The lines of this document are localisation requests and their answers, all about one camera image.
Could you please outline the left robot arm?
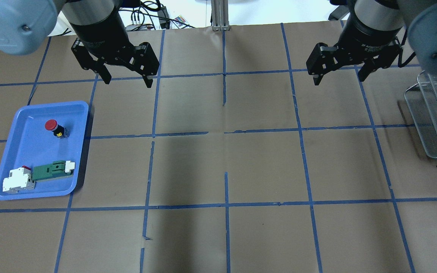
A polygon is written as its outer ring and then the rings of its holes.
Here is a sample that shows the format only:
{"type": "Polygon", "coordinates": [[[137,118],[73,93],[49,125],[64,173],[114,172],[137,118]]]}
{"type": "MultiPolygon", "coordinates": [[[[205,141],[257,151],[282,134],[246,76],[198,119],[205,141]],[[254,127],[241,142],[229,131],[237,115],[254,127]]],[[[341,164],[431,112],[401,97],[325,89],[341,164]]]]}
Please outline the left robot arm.
{"type": "Polygon", "coordinates": [[[140,74],[147,88],[160,63],[149,42],[133,45],[119,14],[121,0],[0,0],[0,51],[26,55],[49,36],[60,13],[77,38],[72,52],[84,70],[109,84],[107,65],[140,74]]]}

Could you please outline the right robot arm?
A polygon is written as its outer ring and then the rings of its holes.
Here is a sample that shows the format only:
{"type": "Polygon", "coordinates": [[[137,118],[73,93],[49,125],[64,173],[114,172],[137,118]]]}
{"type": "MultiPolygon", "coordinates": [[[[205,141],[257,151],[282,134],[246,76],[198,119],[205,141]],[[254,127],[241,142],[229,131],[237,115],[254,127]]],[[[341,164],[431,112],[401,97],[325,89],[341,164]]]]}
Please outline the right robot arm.
{"type": "Polygon", "coordinates": [[[360,81],[372,72],[401,60],[397,39],[405,27],[414,57],[428,73],[437,76],[437,0],[332,0],[347,7],[350,17],[338,42],[318,43],[307,59],[308,73],[319,85],[323,76],[342,67],[360,64],[360,81]]]}

